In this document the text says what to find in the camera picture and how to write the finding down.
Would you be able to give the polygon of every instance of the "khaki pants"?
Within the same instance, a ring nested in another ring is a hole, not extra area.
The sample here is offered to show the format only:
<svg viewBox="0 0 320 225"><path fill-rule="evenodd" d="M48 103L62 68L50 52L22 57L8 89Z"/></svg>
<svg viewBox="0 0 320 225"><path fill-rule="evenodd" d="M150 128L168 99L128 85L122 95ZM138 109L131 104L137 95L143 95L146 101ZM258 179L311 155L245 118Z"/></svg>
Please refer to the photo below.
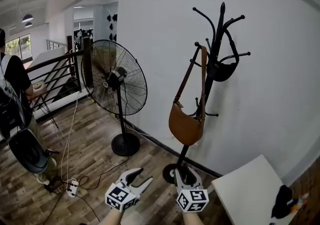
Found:
<svg viewBox="0 0 320 225"><path fill-rule="evenodd" d="M28 129L31 130L31 132L34 134L34 136L37 138L38 142L41 144L42 148L45 150L45 142L44 139L42 138L39 128L37 125L37 121L34 117L31 118L30 124L28 126ZM56 175L57 175L57 166L55 163L52 161L52 158L49 159L48 165L44 172L41 174L42 176L44 175L49 181L52 180Z"/></svg>

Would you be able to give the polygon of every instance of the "power strip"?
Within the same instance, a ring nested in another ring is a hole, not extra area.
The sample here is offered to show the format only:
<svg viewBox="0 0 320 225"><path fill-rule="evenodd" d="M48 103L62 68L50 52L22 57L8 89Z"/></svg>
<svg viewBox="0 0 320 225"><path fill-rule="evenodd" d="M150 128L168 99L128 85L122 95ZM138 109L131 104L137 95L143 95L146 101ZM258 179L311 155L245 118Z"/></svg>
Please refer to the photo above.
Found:
<svg viewBox="0 0 320 225"><path fill-rule="evenodd" d="M69 197L74 198L76 196L78 187L79 182L72 180L70 183L70 188L67 189Z"/></svg>

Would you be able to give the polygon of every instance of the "black t-shirt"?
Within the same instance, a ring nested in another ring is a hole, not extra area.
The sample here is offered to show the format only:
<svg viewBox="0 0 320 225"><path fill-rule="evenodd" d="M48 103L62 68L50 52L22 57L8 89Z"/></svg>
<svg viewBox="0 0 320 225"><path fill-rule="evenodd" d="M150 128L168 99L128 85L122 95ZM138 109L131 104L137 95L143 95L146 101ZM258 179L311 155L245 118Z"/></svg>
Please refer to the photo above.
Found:
<svg viewBox="0 0 320 225"><path fill-rule="evenodd" d="M1 53L1 61L4 56L5 54ZM23 63L18 56L13 55L9 60L4 73L4 78L12 85L18 97L20 93L25 125L28 126L32 118L32 109L29 106L24 90L28 89L31 82Z"/></svg>

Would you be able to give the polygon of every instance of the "ceiling light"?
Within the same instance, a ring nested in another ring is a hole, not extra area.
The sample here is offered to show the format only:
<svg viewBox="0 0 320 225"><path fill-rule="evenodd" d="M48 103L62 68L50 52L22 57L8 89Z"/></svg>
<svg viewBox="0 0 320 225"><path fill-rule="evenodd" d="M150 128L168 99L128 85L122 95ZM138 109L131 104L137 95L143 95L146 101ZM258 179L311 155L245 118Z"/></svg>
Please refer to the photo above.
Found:
<svg viewBox="0 0 320 225"><path fill-rule="evenodd" d="M24 27L25 27L25 28L29 28L29 27L31 27L31 26L32 26L32 22L29 21L29 22L27 22L27 23L25 24Z"/></svg>
<svg viewBox="0 0 320 225"><path fill-rule="evenodd" d="M26 22L28 22L28 21L31 21L32 19L33 19L34 17L31 15L31 14L26 14L24 17L23 17L23 19L22 19L22 22L23 23L26 23Z"/></svg>

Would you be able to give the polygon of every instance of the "backpack strap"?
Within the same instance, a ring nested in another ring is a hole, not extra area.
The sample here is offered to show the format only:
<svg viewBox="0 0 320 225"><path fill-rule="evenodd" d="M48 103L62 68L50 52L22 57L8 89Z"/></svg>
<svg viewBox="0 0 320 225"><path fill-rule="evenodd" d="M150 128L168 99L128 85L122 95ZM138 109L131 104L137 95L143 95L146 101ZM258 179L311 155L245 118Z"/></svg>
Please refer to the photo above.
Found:
<svg viewBox="0 0 320 225"><path fill-rule="evenodd" d="M9 64L9 61L10 61L11 57L12 57L11 55L5 54L3 56L3 59L0 62L0 66L1 66L1 69L0 69L0 80L4 80L5 79L6 70L7 70L7 67L8 67L8 64Z"/></svg>

